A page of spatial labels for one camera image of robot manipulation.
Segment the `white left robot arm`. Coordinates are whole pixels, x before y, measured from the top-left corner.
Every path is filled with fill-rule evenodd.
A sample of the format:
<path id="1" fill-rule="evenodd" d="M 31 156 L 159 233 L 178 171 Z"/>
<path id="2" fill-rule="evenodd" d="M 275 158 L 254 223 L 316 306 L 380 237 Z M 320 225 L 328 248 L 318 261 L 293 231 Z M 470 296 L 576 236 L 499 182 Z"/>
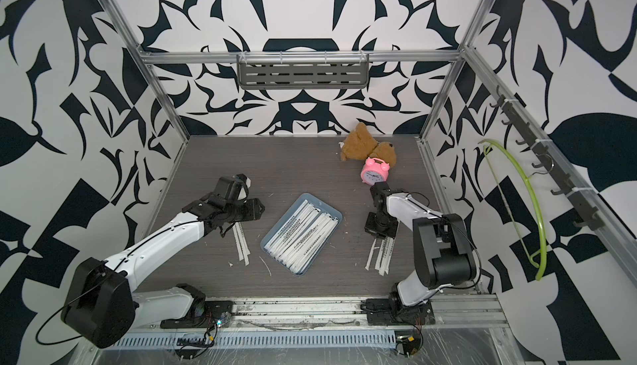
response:
<path id="1" fill-rule="evenodd" d="M 244 174 L 224 176 L 214 191 L 186 205 L 145 239 L 104 260 L 82 262 L 72 278 L 61 321 L 98 348 L 118 342 L 129 330 L 177 320 L 200 326 L 209 318 L 206 297 L 181 284 L 139 292 L 139 286 L 182 249 L 211 232 L 224 235 L 238 222 L 260 219 L 265 207 L 249 196 Z"/>

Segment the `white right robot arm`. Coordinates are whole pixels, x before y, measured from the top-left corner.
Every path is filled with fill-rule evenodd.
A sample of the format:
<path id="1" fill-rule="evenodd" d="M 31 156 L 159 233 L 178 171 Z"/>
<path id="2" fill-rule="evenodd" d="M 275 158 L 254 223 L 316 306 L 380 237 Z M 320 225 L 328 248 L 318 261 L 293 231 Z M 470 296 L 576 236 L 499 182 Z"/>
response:
<path id="1" fill-rule="evenodd" d="M 375 210 L 368 214 L 365 232 L 383 239 L 386 249 L 401 225 L 412 232 L 414 271 L 392 289 L 396 311 L 424 305 L 444 289 L 476 279 L 474 248 L 459 215 L 434 211 L 385 182 L 374 184 L 370 192 Z"/>

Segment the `blue storage tray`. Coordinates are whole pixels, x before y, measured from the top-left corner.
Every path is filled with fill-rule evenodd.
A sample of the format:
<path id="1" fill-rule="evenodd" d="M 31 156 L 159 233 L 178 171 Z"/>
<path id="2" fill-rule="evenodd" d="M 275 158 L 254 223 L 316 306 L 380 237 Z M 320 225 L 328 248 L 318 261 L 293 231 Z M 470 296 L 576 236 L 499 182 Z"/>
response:
<path id="1" fill-rule="evenodd" d="M 268 256 L 270 256 L 272 259 L 274 259 L 274 261 L 276 261 L 277 263 L 279 263 L 280 265 L 285 267 L 288 271 L 290 271 L 290 269 L 288 268 L 286 263 L 290 259 L 291 255 L 295 252 L 295 250 L 298 249 L 299 246 L 308 237 L 308 235 L 310 235 L 310 233 L 313 231 L 314 227 L 317 227 L 318 225 L 320 225 L 321 222 L 326 217 L 333 217 L 333 218 L 338 219 L 338 226 L 343 220 L 343 214 L 341 214 L 341 212 L 339 212 L 337 209 L 333 208 L 331 205 L 327 204 L 326 202 L 322 201 L 321 199 L 318 199 L 317 197 L 315 197 L 315 196 L 313 196 L 312 194 L 309 194 L 309 193 L 301 194 L 300 197 L 301 196 L 306 197 L 308 199 L 308 204 L 312 204 L 313 206 L 316 207 L 316 209 L 318 210 L 318 214 L 315 217 L 313 217 L 313 219 L 311 221 L 310 220 L 307 221 L 307 223 L 304 225 L 304 228 L 295 237 L 295 240 L 293 240 L 289 245 L 286 245 L 285 248 L 282 248 L 277 257 L 272 257 L 272 255 L 270 255 L 270 253 L 268 251 L 265 252 Z M 328 240 L 333 235 L 333 233 L 336 231 L 337 227 L 335 227 L 335 229 L 333 230 L 331 235 L 328 237 Z M 307 272 L 307 270 L 310 268 L 310 266 L 313 264 L 313 262 L 315 261 L 315 258 L 318 256 L 318 254 L 320 254 L 322 249 L 327 245 L 328 240 L 319 249 L 319 252 L 310 261 L 310 263 L 308 265 L 308 268 L 302 274 L 295 274 L 293 272 L 291 272 L 291 273 L 294 274 L 294 275 L 303 275 L 303 274 L 305 274 Z"/>

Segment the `right pile wrapped straw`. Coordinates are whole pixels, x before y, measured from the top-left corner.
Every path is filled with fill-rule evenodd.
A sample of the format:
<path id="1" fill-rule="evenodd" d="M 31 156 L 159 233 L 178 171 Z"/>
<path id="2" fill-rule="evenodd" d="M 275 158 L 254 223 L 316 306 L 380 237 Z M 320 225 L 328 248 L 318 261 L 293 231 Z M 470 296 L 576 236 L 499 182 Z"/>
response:
<path id="1" fill-rule="evenodd" d="M 394 238 L 375 238 L 368 254 L 365 270 L 369 271 L 372 267 L 374 267 L 379 275 L 387 275 L 390 270 L 394 248 Z"/>

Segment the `pile wrapped straw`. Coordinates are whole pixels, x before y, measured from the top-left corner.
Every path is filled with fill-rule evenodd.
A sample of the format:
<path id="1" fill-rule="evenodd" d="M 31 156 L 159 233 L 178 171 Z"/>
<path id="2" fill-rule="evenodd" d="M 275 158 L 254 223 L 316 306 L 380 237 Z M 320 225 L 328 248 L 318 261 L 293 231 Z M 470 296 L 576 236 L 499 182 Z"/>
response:
<path id="1" fill-rule="evenodd" d="M 236 222 L 232 226 L 233 236 L 235 238 L 237 254 L 240 262 L 244 262 L 246 266 L 250 264 L 250 249 L 247 245 L 245 233 L 240 222 Z"/>
<path id="2" fill-rule="evenodd" d="M 394 238 L 375 238 L 368 254 L 365 270 L 369 271 L 372 267 L 374 267 L 379 275 L 387 275 L 390 270 L 394 248 Z"/>

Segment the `left pile wrapped straw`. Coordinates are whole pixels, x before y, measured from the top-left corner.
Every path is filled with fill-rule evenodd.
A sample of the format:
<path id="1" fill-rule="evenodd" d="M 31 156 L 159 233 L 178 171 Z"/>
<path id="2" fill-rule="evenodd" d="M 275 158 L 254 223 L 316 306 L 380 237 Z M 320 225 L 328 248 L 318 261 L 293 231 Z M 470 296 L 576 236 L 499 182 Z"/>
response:
<path id="1" fill-rule="evenodd" d="M 235 238 L 237 254 L 240 262 L 244 262 L 246 266 L 250 264 L 250 249 L 247 245 L 245 233 L 240 222 L 236 222 L 232 226 L 233 236 Z"/>

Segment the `pink alarm clock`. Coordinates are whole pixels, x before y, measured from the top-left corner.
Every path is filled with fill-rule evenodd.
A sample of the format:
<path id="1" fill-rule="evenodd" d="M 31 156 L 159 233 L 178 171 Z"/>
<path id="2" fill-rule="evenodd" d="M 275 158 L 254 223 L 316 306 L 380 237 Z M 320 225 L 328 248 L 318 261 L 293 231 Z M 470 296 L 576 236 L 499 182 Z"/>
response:
<path id="1" fill-rule="evenodd" d="M 376 183 L 385 183 L 388 181 L 390 164 L 382 159 L 367 158 L 361 171 L 361 180 L 370 186 Z"/>

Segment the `small white paper scrap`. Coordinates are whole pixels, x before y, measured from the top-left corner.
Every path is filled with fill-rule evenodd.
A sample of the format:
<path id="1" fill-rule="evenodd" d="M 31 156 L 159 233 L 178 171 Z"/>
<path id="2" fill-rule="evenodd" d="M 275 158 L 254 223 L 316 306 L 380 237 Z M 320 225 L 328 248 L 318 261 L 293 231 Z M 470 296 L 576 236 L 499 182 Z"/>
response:
<path id="1" fill-rule="evenodd" d="M 269 277 L 272 277 L 272 272 L 270 270 L 270 267 L 266 263 L 266 261 L 262 257 L 259 257 L 259 258 L 260 258 L 260 261 L 262 262 L 262 264 L 264 265 L 265 269 L 267 270 Z"/>

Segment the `brown teddy bear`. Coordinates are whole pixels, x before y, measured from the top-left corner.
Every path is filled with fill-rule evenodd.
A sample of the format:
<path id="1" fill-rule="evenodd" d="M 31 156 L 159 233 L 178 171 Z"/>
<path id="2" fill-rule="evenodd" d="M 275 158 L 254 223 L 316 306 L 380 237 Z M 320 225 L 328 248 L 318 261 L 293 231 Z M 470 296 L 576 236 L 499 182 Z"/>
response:
<path id="1" fill-rule="evenodd" d="M 388 163 L 391 168 L 396 166 L 397 156 L 393 144 L 377 141 L 364 123 L 358 123 L 339 145 L 341 161 L 377 158 Z"/>

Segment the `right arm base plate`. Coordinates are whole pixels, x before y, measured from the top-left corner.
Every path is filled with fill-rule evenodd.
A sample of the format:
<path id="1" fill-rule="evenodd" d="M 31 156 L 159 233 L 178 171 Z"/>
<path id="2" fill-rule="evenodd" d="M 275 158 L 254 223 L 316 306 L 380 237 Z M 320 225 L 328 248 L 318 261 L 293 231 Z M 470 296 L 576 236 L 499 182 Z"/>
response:
<path id="1" fill-rule="evenodd" d="M 361 304 L 369 325 L 416 325 L 428 326 L 436 323 L 431 303 L 404 306 L 397 297 L 367 299 Z"/>

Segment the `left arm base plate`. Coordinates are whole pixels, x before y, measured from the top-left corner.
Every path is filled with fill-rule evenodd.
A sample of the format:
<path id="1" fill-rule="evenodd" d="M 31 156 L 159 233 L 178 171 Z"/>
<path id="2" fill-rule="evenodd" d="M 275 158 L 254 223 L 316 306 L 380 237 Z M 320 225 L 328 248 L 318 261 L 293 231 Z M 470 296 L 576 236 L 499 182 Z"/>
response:
<path id="1" fill-rule="evenodd" d="M 225 325 L 232 316 L 234 302 L 231 300 L 207 300 L 194 302 L 187 314 L 175 320 L 163 320 L 164 330 L 210 328 Z"/>

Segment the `grey wall shelf rack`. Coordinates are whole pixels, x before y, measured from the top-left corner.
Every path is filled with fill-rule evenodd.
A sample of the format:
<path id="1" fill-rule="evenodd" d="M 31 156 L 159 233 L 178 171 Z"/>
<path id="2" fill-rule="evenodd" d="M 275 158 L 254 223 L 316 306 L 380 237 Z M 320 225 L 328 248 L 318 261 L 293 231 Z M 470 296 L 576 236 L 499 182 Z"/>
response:
<path id="1" fill-rule="evenodd" d="M 239 86 L 245 90 L 360 89 L 370 81 L 365 53 L 240 53 Z"/>

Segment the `black wall hook rail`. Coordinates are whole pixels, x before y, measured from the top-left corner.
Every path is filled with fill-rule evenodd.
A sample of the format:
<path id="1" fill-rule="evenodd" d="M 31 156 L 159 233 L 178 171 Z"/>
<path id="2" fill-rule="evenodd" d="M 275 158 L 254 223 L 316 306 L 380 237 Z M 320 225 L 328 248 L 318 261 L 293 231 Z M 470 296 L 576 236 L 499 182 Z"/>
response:
<path id="1" fill-rule="evenodd" d="M 518 99 L 501 94 L 500 86 L 496 87 L 496 93 L 494 107 L 500 108 L 508 118 L 504 125 L 513 126 L 521 136 L 517 144 L 528 148 L 537 158 L 537 164 L 532 164 L 535 169 L 532 174 L 547 174 L 552 178 L 557 188 L 551 189 L 551 194 L 565 197 L 578 214 L 574 226 L 588 227 L 592 231 L 605 227 L 599 215 L 600 210 L 584 194 L 588 188 L 577 184 L 575 172 L 568 171 L 566 160 L 554 142 L 532 121 Z"/>

